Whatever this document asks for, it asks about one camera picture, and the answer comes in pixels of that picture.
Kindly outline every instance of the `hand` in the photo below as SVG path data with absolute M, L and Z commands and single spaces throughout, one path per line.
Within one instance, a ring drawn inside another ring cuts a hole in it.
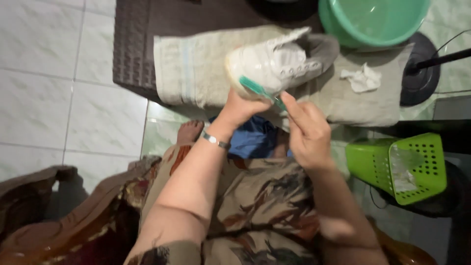
M 330 126 L 322 111 L 311 102 L 298 104 L 283 92 L 281 100 L 288 110 L 290 149 L 296 161 L 307 171 L 335 167 L 330 157 Z
M 237 92 L 231 88 L 218 119 L 224 120 L 234 130 L 248 121 L 253 115 L 268 110 L 272 103 L 269 100 L 247 100 L 241 98 Z

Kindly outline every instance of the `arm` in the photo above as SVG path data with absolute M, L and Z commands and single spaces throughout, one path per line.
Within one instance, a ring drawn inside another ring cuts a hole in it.
M 232 89 L 227 103 L 207 133 L 230 142 L 234 130 L 270 104 L 246 101 Z M 152 248 L 177 240 L 200 245 L 205 239 L 216 198 L 219 174 L 227 151 L 200 138 L 157 197 L 142 224 L 129 259 Z
M 330 126 L 312 103 L 282 94 L 290 119 L 290 148 L 312 180 L 326 264 L 388 264 L 375 233 L 330 156 Z

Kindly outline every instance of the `shoe tongue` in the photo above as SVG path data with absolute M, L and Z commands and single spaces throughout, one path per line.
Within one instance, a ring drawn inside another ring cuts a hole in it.
M 289 42 L 273 51 L 275 62 L 279 66 L 297 66 L 306 60 L 306 52 L 296 43 Z

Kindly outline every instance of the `silver bracelet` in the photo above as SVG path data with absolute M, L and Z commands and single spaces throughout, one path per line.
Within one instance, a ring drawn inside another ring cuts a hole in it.
M 217 144 L 219 147 L 222 147 L 222 148 L 224 148 L 224 149 L 229 150 L 229 149 L 231 148 L 231 144 L 230 144 L 230 143 L 218 141 L 218 139 L 216 139 L 216 137 L 211 136 L 211 135 L 207 134 L 206 132 L 203 132 L 203 138 L 205 138 L 206 140 L 208 140 L 210 143 L 215 143 L 215 144 Z

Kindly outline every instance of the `white sneaker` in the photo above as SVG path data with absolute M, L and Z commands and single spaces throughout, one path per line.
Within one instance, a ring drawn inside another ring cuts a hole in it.
M 334 37 L 310 34 L 310 31 L 310 27 L 296 29 L 227 54 L 226 71 L 232 87 L 245 98 L 257 99 L 260 96 L 239 83 L 241 76 L 276 96 L 321 75 L 337 58 L 340 47 Z

